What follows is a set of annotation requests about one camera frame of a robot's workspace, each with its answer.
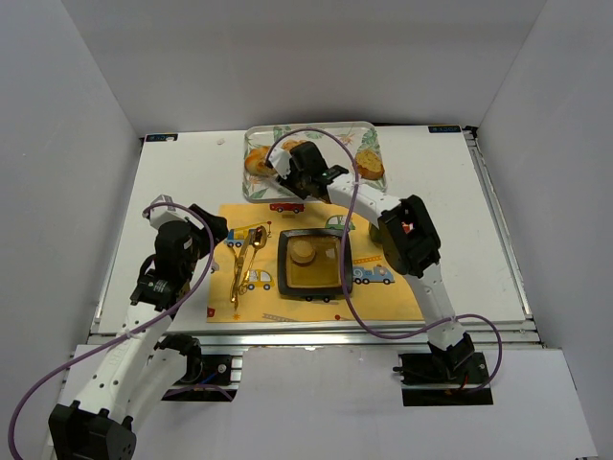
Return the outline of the small round bread bun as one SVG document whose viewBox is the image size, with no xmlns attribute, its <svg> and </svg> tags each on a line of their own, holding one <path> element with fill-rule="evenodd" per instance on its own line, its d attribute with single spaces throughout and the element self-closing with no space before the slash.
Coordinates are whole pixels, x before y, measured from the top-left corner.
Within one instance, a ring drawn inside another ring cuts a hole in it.
<svg viewBox="0 0 613 460">
<path fill-rule="evenodd" d="M 308 265 L 314 260 L 316 251 L 310 241 L 298 240 L 291 243 L 289 254 L 293 263 Z"/>
</svg>

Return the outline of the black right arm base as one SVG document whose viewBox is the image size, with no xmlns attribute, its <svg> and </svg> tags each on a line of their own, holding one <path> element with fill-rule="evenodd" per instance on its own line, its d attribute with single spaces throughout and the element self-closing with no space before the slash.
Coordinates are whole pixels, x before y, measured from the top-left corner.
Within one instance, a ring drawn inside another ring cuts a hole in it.
<svg viewBox="0 0 613 460">
<path fill-rule="evenodd" d="M 482 353 L 475 353 L 451 374 L 430 354 L 402 354 L 393 373 L 400 379 L 405 407 L 493 405 Z"/>
</svg>

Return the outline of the orange twisted bread roll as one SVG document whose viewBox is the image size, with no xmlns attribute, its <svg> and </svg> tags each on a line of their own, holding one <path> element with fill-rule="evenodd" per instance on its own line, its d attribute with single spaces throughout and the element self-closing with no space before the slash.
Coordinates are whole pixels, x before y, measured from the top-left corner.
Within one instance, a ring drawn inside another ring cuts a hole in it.
<svg viewBox="0 0 613 460">
<path fill-rule="evenodd" d="M 269 149 L 269 146 L 251 149 L 244 159 L 245 170 L 253 175 L 274 176 L 276 174 L 275 170 L 266 163 L 266 155 Z"/>
</svg>

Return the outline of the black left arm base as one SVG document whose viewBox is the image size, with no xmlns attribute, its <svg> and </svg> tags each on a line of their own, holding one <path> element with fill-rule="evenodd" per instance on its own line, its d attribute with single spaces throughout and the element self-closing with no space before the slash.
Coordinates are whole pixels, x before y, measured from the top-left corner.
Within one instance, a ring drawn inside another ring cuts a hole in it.
<svg viewBox="0 0 613 460">
<path fill-rule="evenodd" d="M 174 350 L 184 363 L 185 374 L 162 398 L 165 402 L 231 402 L 232 356 L 203 354 L 199 340 L 186 334 L 168 335 L 155 347 Z"/>
</svg>

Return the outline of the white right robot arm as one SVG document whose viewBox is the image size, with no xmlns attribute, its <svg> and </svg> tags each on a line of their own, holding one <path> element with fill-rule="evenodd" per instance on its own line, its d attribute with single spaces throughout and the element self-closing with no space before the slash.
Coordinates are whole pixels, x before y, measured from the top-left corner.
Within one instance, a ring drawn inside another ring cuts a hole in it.
<svg viewBox="0 0 613 460">
<path fill-rule="evenodd" d="M 273 147 L 266 163 L 278 183 L 299 198 L 316 198 L 358 214 L 376 228 L 388 266 L 411 288 L 427 328 L 430 353 L 454 373 L 474 353 L 472 340 L 456 319 L 441 270 L 441 239 L 416 195 L 398 198 L 360 183 L 352 168 L 329 166 L 318 147 L 308 141 L 293 149 Z"/>
</svg>

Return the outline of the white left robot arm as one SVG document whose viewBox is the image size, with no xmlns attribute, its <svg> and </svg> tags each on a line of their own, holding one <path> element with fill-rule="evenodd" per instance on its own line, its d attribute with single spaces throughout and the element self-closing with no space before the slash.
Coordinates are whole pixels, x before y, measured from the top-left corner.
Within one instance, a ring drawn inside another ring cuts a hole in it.
<svg viewBox="0 0 613 460">
<path fill-rule="evenodd" d="M 195 204 L 152 204 L 144 216 L 157 232 L 154 252 L 140 267 L 122 329 L 73 401 L 49 417 L 58 459 L 132 458 L 153 407 L 174 384 L 202 379 L 198 339 L 168 329 L 199 285 L 198 262 L 210 262 L 226 239 L 227 221 Z"/>
</svg>

